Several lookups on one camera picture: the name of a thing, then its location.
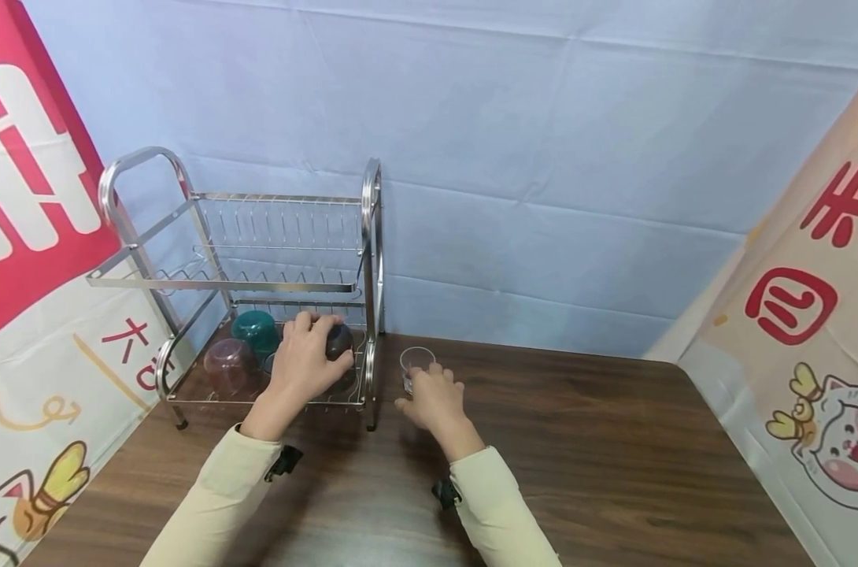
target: stainless steel dish rack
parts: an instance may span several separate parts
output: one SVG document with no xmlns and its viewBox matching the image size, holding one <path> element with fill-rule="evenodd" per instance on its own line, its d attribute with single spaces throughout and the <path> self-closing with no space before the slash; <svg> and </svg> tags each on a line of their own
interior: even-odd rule
<svg viewBox="0 0 858 567">
<path fill-rule="evenodd" d="M 184 200 L 137 234 L 118 204 L 114 183 L 127 169 L 158 156 L 171 162 Z M 98 193 L 102 216 L 117 230 L 124 247 L 87 279 L 96 287 L 150 291 L 171 332 L 157 357 L 156 389 L 162 402 L 171 407 L 178 429 L 188 424 L 179 407 L 182 404 L 251 404 L 255 398 L 252 391 L 245 398 L 218 399 L 201 384 L 187 386 L 188 376 L 201 371 L 204 347 L 194 350 L 193 364 L 179 376 L 166 373 L 175 347 L 220 297 L 226 315 L 207 344 L 224 335 L 232 318 L 246 309 L 267 310 L 279 322 L 303 309 L 344 315 L 357 337 L 356 380 L 346 391 L 329 390 L 310 405 L 363 411 L 367 429 L 375 430 L 377 339 L 385 332 L 382 169 L 378 160 L 367 164 L 360 197 L 210 193 L 193 190 L 186 168 L 172 151 L 148 147 L 105 168 Z M 173 238 L 161 237 L 182 222 L 191 227 L 195 243 L 182 241 L 175 246 Z M 163 245 L 156 246 L 157 240 Z M 180 291 L 208 293 L 189 316 L 178 317 L 173 299 Z"/>
</svg>

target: wooden table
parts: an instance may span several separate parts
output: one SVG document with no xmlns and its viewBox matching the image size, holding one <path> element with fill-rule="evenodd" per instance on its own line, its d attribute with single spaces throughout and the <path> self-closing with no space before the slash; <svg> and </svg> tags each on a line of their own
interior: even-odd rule
<svg viewBox="0 0 858 567">
<path fill-rule="evenodd" d="M 466 383 L 467 413 L 511 465 L 567 565 L 811 565 L 684 372 L 673 365 L 388 335 L 369 434 L 355 412 L 306 411 L 287 442 L 305 457 L 274 483 L 232 565 L 482 565 L 431 485 L 446 472 L 404 422 L 398 355 L 429 347 Z M 239 408 L 159 407 L 27 567 L 136 566 Z"/>
</svg>

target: banner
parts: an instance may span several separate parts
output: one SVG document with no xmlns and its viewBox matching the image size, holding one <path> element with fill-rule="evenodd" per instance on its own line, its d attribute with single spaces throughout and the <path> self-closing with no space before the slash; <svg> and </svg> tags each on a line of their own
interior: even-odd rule
<svg viewBox="0 0 858 567">
<path fill-rule="evenodd" d="M 157 399 L 158 314 L 141 291 L 83 278 L 120 245 L 98 213 L 101 171 L 22 5 L 0 0 L 0 566 L 23 560 Z"/>
<path fill-rule="evenodd" d="M 858 94 L 648 358 L 687 371 L 817 565 L 858 567 Z"/>
</svg>

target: cartoon illustration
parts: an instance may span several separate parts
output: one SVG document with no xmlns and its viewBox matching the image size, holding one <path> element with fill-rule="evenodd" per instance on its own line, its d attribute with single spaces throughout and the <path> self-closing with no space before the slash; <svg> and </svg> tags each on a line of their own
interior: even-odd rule
<svg viewBox="0 0 858 567">
<path fill-rule="evenodd" d="M 38 491 L 29 470 L 0 485 L 1 562 L 19 565 L 17 550 L 22 543 L 41 539 L 70 507 L 68 501 L 89 482 L 85 455 L 85 443 L 70 443 L 54 459 Z"/>
<path fill-rule="evenodd" d="M 811 482 L 841 506 L 858 510 L 858 386 L 829 375 L 822 387 L 809 365 L 794 366 L 791 413 L 773 412 L 769 435 L 794 441 L 794 458 Z"/>
</svg>

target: sleeve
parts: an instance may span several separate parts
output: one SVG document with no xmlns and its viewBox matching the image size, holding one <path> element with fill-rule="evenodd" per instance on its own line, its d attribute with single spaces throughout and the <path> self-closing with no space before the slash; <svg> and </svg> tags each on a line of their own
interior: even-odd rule
<svg viewBox="0 0 858 567">
<path fill-rule="evenodd" d="M 270 484 L 264 477 L 281 447 L 240 435 L 238 426 L 231 428 L 140 567 L 221 565 L 234 534 L 266 495 Z"/>
<path fill-rule="evenodd" d="M 451 481 L 460 494 L 460 522 L 488 567 L 561 566 L 493 447 L 455 461 Z"/>
</svg>

